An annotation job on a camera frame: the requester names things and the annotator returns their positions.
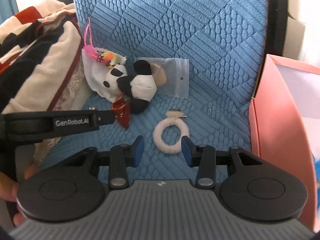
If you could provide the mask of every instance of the toy keychain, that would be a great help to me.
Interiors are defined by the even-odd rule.
[[[89,41],[90,44],[87,44],[87,35],[89,31]],[[91,24],[90,24],[90,18],[88,21],[88,24],[84,31],[84,51],[93,59],[98,61],[99,63],[105,64],[109,69],[112,68],[112,65],[114,65],[117,59],[117,54],[107,50],[106,52],[96,50],[92,43],[92,35],[91,35]]]

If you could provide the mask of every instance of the clear plastic bag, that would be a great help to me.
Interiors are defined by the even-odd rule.
[[[164,82],[157,84],[157,94],[189,98],[189,60],[183,58],[149,58],[140,57],[151,64],[152,74],[159,71],[165,74]]]

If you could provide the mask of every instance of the white fluffy ring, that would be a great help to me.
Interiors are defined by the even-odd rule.
[[[167,145],[162,140],[161,136],[164,129],[172,125],[175,125],[180,129],[180,139],[177,141],[175,145]],[[162,120],[160,123],[158,123],[158,125],[156,126],[153,132],[153,140],[156,146],[162,152],[168,154],[176,154],[178,152],[181,152],[181,138],[185,135],[189,137],[189,128],[186,125],[186,123],[183,122],[183,120],[181,120],[180,118],[166,118]]]

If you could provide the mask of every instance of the grey ribbed surface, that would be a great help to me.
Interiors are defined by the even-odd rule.
[[[242,220],[214,192],[195,189],[188,180],[158,182],[135,181],[112,191],[98,210],[78,221],[29,220],[11,235],[17,240],[307,240],[314,234],[297,220],[276,225]]]

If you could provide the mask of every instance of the stuffed toy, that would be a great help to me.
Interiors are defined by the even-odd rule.
[[[124,75],[116,82],[119,89],[130,98],[130,109],[133,114],[142,113],[155,95],[157,87],[152,76],[151,66],[145,60],[133,64],[136,76]]]
[[[116,101],[122,95],[122,91],[118,87],[117,80],[121,77],[128,76],[127,70],[124,65],[117,64],[113,65],[112,69],[105,75],[103,85],[105,86],[106,92],[110,95],[112,102]]]

